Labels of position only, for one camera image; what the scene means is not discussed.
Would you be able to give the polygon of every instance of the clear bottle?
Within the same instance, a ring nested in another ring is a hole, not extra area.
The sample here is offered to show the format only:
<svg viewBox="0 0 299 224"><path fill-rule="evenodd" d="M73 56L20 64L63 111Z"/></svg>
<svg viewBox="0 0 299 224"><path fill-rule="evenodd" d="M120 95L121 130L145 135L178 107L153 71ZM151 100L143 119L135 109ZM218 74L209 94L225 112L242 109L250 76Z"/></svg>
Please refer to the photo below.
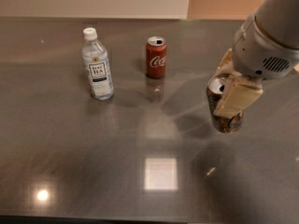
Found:
<svg viewBox="0 0 299 224"><path fill-rule="evenodd" d="M93 97L97 100L106 100L114 93L107 50L97 39L94 28L84 29L83 34L85 43L82 57Z"/></svg>

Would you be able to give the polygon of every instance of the red soda can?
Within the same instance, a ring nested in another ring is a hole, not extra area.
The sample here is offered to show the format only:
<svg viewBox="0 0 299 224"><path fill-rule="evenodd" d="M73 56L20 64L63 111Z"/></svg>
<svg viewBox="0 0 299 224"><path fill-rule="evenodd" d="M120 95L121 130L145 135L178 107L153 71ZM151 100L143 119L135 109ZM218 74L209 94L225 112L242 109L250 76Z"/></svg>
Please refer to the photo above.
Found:
<svg viewBox="0 0 299 224"><path fill-rule="evenodd" d="M160 78L165 76L166 42L159 36L149 38L147 43L147 76Z"/></svg>

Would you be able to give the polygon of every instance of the can lid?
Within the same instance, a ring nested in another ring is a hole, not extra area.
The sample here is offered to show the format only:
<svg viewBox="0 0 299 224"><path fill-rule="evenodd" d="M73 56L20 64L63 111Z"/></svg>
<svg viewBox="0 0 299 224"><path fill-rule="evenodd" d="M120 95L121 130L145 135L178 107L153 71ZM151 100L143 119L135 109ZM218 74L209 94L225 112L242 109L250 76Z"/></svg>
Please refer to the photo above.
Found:
<svg viewBox="0 0 299 224"><path fill-rule="evenodd" d="M83 30L84 39L87 41L93 41L97 38L96 30L92 27L85 28Z"/></svg>
<svg viewBox="0 0 299 224"><path fill-rule="evenodd" d="M160 47L165 44L165 39L160 36L152 36L148 39L148 43L154 47Z"/></svg>
<svg viewBox="0 0 299 224"><path fill-rule="evenodd" d="M212 79L208 81L208 88L213 92L217 94L223 94L224 86L226 83L226 80L228 79L227 74L222 74L219 76L215 76Z"/></svg>

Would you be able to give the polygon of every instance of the ventilation grille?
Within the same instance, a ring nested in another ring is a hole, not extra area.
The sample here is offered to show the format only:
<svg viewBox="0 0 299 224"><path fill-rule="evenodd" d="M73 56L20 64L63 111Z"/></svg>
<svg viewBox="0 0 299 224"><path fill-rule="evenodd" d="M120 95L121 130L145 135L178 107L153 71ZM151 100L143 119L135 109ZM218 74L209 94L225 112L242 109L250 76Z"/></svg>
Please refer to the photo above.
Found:
<svg viewBox="0 0 299 224"><path fill-rule="evenodd" d="M263 68L268 71L281 72L289 67L289 62L279 57L270 57L263 60Z"/></svg>

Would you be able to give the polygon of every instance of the soda can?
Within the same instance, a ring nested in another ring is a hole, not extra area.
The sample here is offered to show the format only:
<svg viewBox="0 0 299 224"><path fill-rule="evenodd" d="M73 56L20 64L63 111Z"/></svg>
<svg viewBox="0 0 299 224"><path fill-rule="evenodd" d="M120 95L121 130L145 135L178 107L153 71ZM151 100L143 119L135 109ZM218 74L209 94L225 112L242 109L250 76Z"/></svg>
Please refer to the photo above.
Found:
<svg viewBox="0 0 299 224"><path fill-rule="evenodd" d="M147 49L147 76L160 78L165 76L166 42L159 36L148 39Z"/></svg>
<svg viewBox="0 0 299 224"><path fill-rule="evenodd" d="M211 113L212 123L216 130L222 133L234 133L237 132L243 122L244 112L241 111L232 118L224 118L214 115L218 101L221 99L225 82L229 75L218 75L209 80L206 87L206 96L209 104L209 110Z"/></svg>

